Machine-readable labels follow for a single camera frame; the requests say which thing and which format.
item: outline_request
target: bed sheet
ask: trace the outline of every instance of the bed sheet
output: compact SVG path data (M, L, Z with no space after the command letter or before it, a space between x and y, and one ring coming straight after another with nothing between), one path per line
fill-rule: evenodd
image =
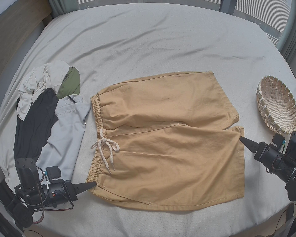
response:
M0 166L9 187L14 167L15 101L20 80L33 67L66 61L81 76L83 101L124 80L177 71L212 70L240 114L238 125L254 141L273 133L257 109L256 89L265 75L283 80L296 95L295 78L273 43L254 23L208 9L176 4L122 4L80 10L51 21L17 70L0 108ZM92 111L72 183L85 182L96 141ZM224 237L267 220L289 200L285 184L245 149L245 196L193 212L149 212L116 207L90 192L74 209L45 214L42 227L63 236Z

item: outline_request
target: khaki shorts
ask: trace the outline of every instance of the khaki shorts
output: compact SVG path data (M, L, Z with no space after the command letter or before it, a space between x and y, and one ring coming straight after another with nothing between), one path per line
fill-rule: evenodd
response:
M197 210L244 196L244 128L213 72L176 72L124 81L91 98L98 147L87 182L112 204Z

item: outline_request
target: basket rim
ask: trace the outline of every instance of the basket rim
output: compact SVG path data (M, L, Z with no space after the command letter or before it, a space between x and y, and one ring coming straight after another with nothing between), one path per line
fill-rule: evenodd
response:
M284 85L285 86L285 90L288 90L288 92L289 92L288 94L291 94L291 96L292 96L292 102L294 103L294 107L296 107L296 100L295 100L292 92L287 87L287 85L285 83L283 83L277 77L271 76L271 75L264 76L259 81L259 84L258 84L258 87L257 87L257 96L259 97L259 103L263 106L263 110L267 114L267 118L270 120L271 124L276 127L276 129L278 130L278 132L281 132L283 134L291 134L290 131L286 131L285 129L281 128L281 126L274 120L274 118L272 117L272 115L271 115L271 113L270 113L270 111L268 109L268 106L265 103L264 97L262 95L261 82L262 82L262 80L264 80L266 78L271 78L271 77L272 77L273 80L277 80L277 82L281 82L281 85Z

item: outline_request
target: woven bamboo basket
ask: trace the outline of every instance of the woven bamboo basket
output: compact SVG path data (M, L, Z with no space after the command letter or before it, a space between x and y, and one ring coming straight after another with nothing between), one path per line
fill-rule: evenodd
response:
M265 76L257 88L257 104L265 124L281 135L296 130L296 101L287 86L274 76Z

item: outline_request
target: black cloth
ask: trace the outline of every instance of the black cloth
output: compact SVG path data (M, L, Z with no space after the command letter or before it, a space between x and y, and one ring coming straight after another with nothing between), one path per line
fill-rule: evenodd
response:
M50 129L58 121L55 115L58 101L53 89L45 89L31 105L25 120L17 117L13 147L15 160L27 157L37 161L50 137Z

